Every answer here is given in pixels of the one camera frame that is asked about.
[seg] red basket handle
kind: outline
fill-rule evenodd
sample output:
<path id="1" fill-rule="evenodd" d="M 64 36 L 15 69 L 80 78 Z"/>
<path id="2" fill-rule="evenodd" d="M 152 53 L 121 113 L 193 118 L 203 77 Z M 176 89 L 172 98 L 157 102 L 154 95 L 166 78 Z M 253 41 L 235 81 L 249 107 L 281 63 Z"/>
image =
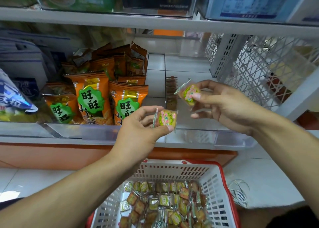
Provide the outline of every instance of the red basket handle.
<path id="1" fill-rule="evenodd" d="M 224 186 L 224 188 L 226 190 L 226 193 L 227 193 L 227 196 L 228 196 L 228 199 L 229 199 L 229 202 L 230 202 L 230 207 L 232 209 L 235 225 L 236 225 L 237 228 L 241 228 L 239 215 L 238 215 L 237 209 L 235 207 L 233 196 L 232 196 L 232 194 L 230 193 L 230 191 L 228 189 L 222 166 L 217 161 L 204 161 L 204 160 L 192 160 L 192 159 L 187 159 L 185 161 L 187 161 L 187 162 L 189 162 L 191 164 L 216 165 L 216 166 L 219 167 L 221 179 L 223 181 L 223 186 Z"/>

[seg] person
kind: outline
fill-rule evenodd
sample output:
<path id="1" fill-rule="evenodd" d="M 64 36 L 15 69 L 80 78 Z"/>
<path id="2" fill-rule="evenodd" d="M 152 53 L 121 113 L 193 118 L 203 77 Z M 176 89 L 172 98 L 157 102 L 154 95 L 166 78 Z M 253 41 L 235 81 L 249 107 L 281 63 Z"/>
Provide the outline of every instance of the person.
<path id="1" fill-rule="evenodd" d="M 195 93 L 191 117 L 214 118 L 236 132 L 255 138 L 290 178 L 307 206 L 240 209 L 242 228 L 319 227 L 319 140 L 253 103 L 232 87 L 205 80 L 211 92 Z M 149 128 L 159 106 L 144 106 L 126 117 L 112 150 L 100 160 L 0 211 L 0 227 L 78 227 L 153 150 L 171 126 Z"/>

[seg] wire basket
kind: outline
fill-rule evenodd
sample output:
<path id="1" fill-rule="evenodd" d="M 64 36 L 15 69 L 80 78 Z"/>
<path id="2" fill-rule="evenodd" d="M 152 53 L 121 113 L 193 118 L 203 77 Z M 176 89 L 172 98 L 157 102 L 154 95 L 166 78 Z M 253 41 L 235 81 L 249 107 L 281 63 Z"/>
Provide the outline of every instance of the wire basket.
<path id="1" fill-rule="evenodd" d="M 145 160 L 128 180 L 196 181 L 207 197 L 207 215 L 213 222 L 213 227 L 240 227 L 239 217 L 226 185 L 222 167 L 215 161 Z M 123 190 L 122 184 L 96 209 L 91 228 L 119 227 L 121 215 L 128 216 L 130 213 L 127 211 L 120 214 L 120 202 L 129 195 Z"/>

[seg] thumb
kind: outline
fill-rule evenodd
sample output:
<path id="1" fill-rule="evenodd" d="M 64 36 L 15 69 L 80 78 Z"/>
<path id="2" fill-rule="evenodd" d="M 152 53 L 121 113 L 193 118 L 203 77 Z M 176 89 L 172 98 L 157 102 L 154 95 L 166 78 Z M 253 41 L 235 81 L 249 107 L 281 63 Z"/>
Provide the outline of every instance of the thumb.
<path id="1" fill-rule="evenodd" d="M 171 133 L 174 130 L 172 125 L 162 125 L 152 129 L 153 137 L 159 139 L 162 136 L 165 136 Z"/>
<path id="2" fill-rule="evenodd" d="M 203 104 L 221 105 L 221 95 L 208 95 L 203 93 L 193 93 L 193 99 Z"/>

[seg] person's right hand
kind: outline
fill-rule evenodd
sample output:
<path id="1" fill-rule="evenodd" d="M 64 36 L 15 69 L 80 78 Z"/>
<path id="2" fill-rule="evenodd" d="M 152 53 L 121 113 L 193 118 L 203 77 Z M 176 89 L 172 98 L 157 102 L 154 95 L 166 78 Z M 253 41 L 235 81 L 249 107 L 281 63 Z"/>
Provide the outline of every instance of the person's right hand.
<path id="1" fill-rule="evenodd" d="M 192 95 L 198 101 L 193 111 L 210 109 L 192 114 L 191 117 L 194 119 L 213 118 L 231 130 L 252 135 L 253 128 L 271 113 L 229 85 L 204 80 L 198 82 L 197 86 L 213 92 L 202 91 Z"/>

